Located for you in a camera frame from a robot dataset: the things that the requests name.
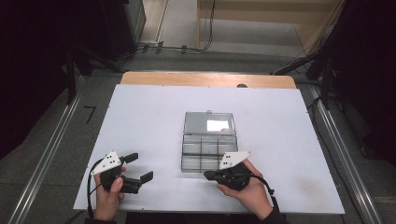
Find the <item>person's dark clothing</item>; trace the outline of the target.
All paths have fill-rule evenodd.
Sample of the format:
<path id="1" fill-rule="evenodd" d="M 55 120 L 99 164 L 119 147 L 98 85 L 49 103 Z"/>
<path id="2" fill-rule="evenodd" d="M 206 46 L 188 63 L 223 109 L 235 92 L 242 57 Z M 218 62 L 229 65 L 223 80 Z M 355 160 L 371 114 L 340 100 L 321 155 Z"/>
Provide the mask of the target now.
<path id="1" fill-rule="evenodd" d="M 125 224 L 259 224 L 254 215 L 128 213 Z"/>

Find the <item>person's left hand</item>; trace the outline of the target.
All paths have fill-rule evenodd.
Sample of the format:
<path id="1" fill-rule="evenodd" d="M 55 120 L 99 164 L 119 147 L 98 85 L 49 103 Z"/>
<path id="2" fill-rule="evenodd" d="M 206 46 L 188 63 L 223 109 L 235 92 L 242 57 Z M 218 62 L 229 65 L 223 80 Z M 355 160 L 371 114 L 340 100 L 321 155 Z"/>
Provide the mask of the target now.
<path id="1" fill-rule="evenodd" d="M 120 192 L 123 187 L 123 179 L 117 177 L 109 191 L 106 191 L 101 185 L 99 175 L 94 177 L 96 188 L 96 208 L 93 212 L 93 218 L 100 221 L 113 221 L 118 213 L 120 202 L 124 195 Z"/>

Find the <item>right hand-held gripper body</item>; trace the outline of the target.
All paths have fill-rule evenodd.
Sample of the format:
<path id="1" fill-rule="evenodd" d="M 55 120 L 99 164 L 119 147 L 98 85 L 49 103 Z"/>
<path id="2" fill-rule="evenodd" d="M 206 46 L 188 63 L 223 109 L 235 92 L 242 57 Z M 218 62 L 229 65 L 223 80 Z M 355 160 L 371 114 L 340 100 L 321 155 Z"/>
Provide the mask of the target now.
<path id="1" fill-rule="evenodd" d="M 214 179 L 229 189 L 241 191 L 250 180 L 251 172 L 244 160 L 251 156 L 250 151 L 226 152 L 215 172 Z"/>

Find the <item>person's right hand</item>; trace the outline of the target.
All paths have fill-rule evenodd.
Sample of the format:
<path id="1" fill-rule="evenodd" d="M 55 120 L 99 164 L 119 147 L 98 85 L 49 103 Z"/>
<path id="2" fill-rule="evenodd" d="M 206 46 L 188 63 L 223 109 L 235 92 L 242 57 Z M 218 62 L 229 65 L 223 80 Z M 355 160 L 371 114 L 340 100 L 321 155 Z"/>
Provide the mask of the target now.
<path id="1" fill-rule="evenodd" d="M 259 220 L 264 220 L 273 211 L 273 207 L 268 201 L 266 188 L 258 178 L 251 177 L 249 184 L 241 191 L 229 189 L 228 187 L 221 184 L 217 184 L 217 188 L 224 195 L 238 200 Z"/>

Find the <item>light wooden shelf unit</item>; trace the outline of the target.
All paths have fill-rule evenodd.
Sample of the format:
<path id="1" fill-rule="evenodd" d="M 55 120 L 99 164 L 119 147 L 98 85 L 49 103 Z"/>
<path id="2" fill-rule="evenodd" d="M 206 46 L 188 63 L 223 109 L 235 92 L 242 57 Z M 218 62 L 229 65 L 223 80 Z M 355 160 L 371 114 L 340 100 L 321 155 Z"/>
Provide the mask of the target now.
<path id="1" fill-rule="evenodd" d="M 290 23 L 306 54 L 318 49 L 320 39 L 335 25 L 346 0 L 195 0 L 197 34 L 201 19 Z"/>

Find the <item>metal floor rail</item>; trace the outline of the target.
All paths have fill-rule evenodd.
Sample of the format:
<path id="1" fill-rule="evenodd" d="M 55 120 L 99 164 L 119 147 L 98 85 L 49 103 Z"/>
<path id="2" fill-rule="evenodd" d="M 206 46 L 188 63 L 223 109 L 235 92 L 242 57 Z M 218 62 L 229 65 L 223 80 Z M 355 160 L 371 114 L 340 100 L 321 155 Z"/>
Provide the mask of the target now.
<path id="1" fill-rule="evenodd" d="M 335 151 L 343 164 L 346 176 L 353 189 L 357 202 L 360 205 L 362 214 L 365 218 L 366 224 L 383 224 L 382 219 L 375 209 L 374 202 L 361 179 L 358 169 L 349 155 L 347 145 L 339 133 L 336 122 L 334 121 L 331 112 L 325 107 L 323 103 L 318 105 L 318 111 L 324 121 L 326 129 L 329 133 Z"/>
<path id="2" fill-rule="evenodd" d="M 56 126 L 50 133 L 50 139 L 40 154 L 39 160 L 35 164 L 35 167 L 31 169 L 32 173 L 27 178 L 27 182 L 21 190 L 21 195 L 19 196 L 15 207 L 10 213 L 7 224 L 22 224 L 26 219 L 26 216 L 35 200 L 37 193 L 39 192 L 45 175 L 50 168 L 50 164 L 52 163 L 52 160 L 62 141 L 70 120 L 76 111 L 81 92 L 84 90 L 86 82 L 87 78 L 79 77 L 76 97 L 68 105 L 62 105 L 62 114 L 57 119 Z"/>

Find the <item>dark grey cabinet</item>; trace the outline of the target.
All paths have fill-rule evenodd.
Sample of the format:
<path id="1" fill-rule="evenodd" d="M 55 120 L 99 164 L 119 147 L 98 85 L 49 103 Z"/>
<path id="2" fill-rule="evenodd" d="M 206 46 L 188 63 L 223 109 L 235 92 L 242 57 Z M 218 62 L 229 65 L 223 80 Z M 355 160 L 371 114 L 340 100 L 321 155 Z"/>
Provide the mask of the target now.
<path id="1" fill-rule="evenodd" d="M 100 0 L 109 42 L 109 58 L 137 51 L 147 21 L 143 0 Z"/>

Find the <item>black metal stand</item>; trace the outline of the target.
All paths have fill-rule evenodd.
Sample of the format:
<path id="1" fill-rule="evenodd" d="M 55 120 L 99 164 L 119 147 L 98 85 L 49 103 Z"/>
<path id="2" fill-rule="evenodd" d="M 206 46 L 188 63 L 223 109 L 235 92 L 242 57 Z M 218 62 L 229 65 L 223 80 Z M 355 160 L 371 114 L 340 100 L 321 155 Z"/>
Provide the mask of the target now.
<path id="1" fill-rule="evenodd" d="M 95 59 L 104 67 L 109 68 L 114 72 L 122 73 L 122 70 L 118 65 L 115 65 L 114 63 L 107 60 L 105 57 L 102 57 L 93 50 L 80 44 L 68 44 L 65 47 L 68 105 L 70 105 L 72 101 L 77 97 L 75 67 L 78 68 L 78 71 L 83 76 L 89 76 L 92 73 L 92 65 L 89 62 L 89 59 Z"/>
<path id="2" fill-rule="evenodd" d="M 334 56 L 325 52 L 324 50 L 318 50 L 307 56 L 298 58 L 294 57 L 291 59 L 291 63 L 276 69 L 271 72 L 272 76 L 285 76 L 287 73 L 301 67 L 307 63 L 311 63 L 305 76 L 308 80 L 317 80 L 322 77 L 319 92 L 319 100 L 324 104 L 326 109 L 329 109 L 329 100 L 331 96 L 329 95 L 331 90 L 332 81 L 335 78 L 335 73 L 333 69 L 333 59 Z"/>

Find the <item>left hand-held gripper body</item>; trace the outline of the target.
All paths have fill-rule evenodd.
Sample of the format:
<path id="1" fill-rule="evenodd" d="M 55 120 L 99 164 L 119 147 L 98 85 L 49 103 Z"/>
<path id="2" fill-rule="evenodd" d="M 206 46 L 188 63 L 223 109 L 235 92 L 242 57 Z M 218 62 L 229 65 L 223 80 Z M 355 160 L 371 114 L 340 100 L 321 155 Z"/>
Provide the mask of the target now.
<path id="1" fill-rule="evenodd" d="M 101 185 L 106 191 L 110 190 L 113 181 L 117 177 L 121 177 L 123 179 L 123 187 L 120 192 L 137 194 L 141 187 L 141 181 L 122 174 L 122 166 L 126 163 L 124 157 L 119 157 L 115 151 L 110 151 L 93 168 L 91 175 L 100 176 Z"/>

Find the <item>clear plastic compartment box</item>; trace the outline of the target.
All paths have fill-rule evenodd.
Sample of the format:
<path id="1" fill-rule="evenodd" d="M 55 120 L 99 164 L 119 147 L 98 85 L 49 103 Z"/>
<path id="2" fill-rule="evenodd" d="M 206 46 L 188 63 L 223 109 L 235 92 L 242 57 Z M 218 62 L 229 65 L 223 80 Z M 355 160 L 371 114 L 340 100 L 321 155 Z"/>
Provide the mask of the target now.
<path id="1" fill-rule="evenodd" d="M 218 169 L 226 152 L 237 152 L 232 113 L 187 112 L 181 151 L 181 171 L 203 173 Z"/>

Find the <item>white table board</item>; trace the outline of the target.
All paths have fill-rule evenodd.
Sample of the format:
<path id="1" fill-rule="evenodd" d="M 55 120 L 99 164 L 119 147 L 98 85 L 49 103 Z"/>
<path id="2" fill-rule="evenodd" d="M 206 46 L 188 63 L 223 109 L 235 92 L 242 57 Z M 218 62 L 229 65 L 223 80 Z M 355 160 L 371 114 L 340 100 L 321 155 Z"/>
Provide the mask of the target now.
<path id="1" fill-rule="evenodd" d="M 118 85 L 90 158 L 116 151 L 138 153 L 129 176 L 153 172 L 123 211 L 242 213 L 215 182 L 181 171 L 188 112 L 233 114 L 238 148 L 274 189 L 280 210 L 292 214 L 341 214 L 344 207 L 299 90 Z"/>

